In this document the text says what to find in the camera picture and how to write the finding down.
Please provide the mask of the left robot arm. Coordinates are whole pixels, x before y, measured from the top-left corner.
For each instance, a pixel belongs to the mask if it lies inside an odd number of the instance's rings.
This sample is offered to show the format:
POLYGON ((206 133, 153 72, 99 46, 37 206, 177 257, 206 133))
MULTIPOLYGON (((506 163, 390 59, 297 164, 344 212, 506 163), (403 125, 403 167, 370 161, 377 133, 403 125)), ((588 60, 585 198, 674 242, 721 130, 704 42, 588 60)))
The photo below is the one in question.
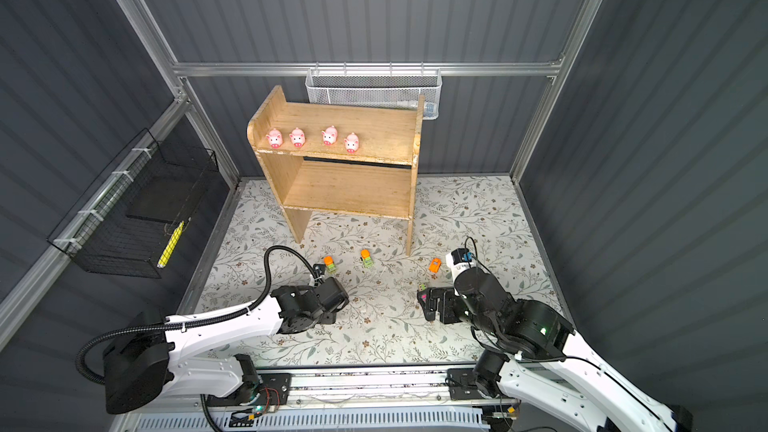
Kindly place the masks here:
POLYGON ((199 396, 203 410, 243 406, 263 414, 279 407, 286 388, 266 384, 249 355, 204 355, 250 337, 293 335, 330 325, 348 305, 343 285, 305 257, 299 261, 309 271, 310 283, 274 288, 269 261, 277 249, 265 251, 264 286, 250 302, 188 315, 141 313, 127 327, 84 344, 75 356, 76 370, 103 386, 107 412, 124 414, 157 398, 191 395, 199 396))

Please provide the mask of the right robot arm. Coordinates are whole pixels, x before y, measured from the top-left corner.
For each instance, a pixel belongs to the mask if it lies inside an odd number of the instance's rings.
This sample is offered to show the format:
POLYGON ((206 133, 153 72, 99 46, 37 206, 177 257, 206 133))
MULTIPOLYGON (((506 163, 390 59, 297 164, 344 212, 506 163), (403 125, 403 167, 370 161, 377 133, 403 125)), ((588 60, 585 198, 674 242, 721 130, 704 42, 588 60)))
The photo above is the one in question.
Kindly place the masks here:
POLYGON ((473 369, 488 399, 516 398, 579 431, 690 431, 691 413, 653 399, 596 353, 549 305, 516 299, 487 270, 451 267, 448 287, 416 299, 428 321, 466 323, 484 351, 473 369))

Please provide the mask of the pink pig toy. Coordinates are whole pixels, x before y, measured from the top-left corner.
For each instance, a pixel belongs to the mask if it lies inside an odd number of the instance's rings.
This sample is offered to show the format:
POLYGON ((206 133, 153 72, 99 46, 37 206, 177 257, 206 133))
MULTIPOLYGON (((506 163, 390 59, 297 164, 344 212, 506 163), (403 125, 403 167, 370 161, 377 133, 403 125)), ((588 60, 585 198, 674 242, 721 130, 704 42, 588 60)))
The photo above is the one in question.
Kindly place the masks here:
POLYGON ((335 126, 329 126, 322 130, 322 141, 326 146, 334 145, 338 140, 338 129, 335 126))
POLYGON ((290 132, 289 137, 295 148, 302 148, 306 144, 305 132, 300 128, 294 128, 290 132))
POLYGON ((266 139, 268 141, 269 147, 272 148, 272 149, 280 148, 283 145, 283 142, 284 142, 283 135, 282 135, 281 131, 278 130, 277 128, 271 129, 266 134, 266 139))
POLYGON ((356 153, 360 147, 360 138, 356 133, 350 133, 344 139, 344 148, 348 153, 356 153))

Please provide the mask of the pink pig toy front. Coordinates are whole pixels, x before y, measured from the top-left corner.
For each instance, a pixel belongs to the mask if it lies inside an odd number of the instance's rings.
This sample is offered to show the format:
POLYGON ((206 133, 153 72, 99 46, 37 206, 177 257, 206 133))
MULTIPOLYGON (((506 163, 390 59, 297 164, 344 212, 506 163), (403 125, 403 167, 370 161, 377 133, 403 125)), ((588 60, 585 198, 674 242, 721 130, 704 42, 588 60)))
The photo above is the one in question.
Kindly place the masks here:
POLYGON ((326 146, 334 145, 338 140, 338 129, 335 126, 329 126, 322 130, 322 141, 326 146))

